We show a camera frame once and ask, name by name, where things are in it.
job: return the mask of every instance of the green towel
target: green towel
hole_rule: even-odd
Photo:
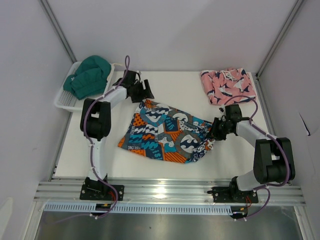
[[[79,100],[102,94],[110,72],[108,61],[97,55],[90,56],[83,60],[74,74],[66,78],[63,90],[71,92]]]

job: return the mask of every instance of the laundry basket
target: laundry basket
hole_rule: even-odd
[[[69,75],[71,75],[71,74],[74,74],[81,63],[82,63],[81,61],[75,62],[71,66],[68,74],[66,75],[66,77],[64,79],[64,82],[63,82],[59,92],[57,93],[55,99],[54,99],[54,105],[57,108],[65,109],[65,110],[68,110],[69,112],[82,111],[85,98],[82,99],[82,100],[78,100],[74,95],[72,95],[71,92],[64,90],[64,84],[65,84],[65,81],[66,81],[67,77]],[[109,88],[112,76],[113,76],[114,71],[115,71],[115,65],[119,65],[119,64],[118,63],[111,64],[111,71],[110,71],[109,76],[106,79],[107,83],[106,83],[105,89]],[[91,99],[96,99],[96,98],[98,98],[100,96],[101,96],[101,94],[98,94],[98,95],[90,96],[90,98]]]

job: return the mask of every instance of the gray wall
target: gray wall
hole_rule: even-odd
[[[320,1],[308,0],[261,83],[276,132],[290,138],[313,229],[320,239]],[[304,124],[310,130],[307,136]]]
[[[257,71],[296,0],[49,0],[77,59]]]
[[[18,240],[67,115],[53,106],[71,66],[37,0],[0,2],[0,206],[13,197],[4,240]]]

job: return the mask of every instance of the white tabletop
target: white tabletop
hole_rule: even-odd
[[[115,82],[123,71],[115,72]],[[143,72],[141,78],[148,79],[154,101],[188,112],[200,119],[213,122],[219,117],[219,107],[210,105],[203,91],[199,72]],[[253,118],[261,128],[267,130],[261,105]],[[243,138],[229,134],[225,141],[216,141],[213,149],[195,163],[175,163],[149,159],[117,147],[125,135],[138,103],[128,98],[112,109],[111,131],[105,146],[108,177],[151,179],[230,179],[253,169],[254,148]],[[242,115],[250,117],[255,110],[253,102],[240,105]],[[89,163],[89,147],[80,131],[81,112],[72,114],[55,172],[56,177],[86,177]]]

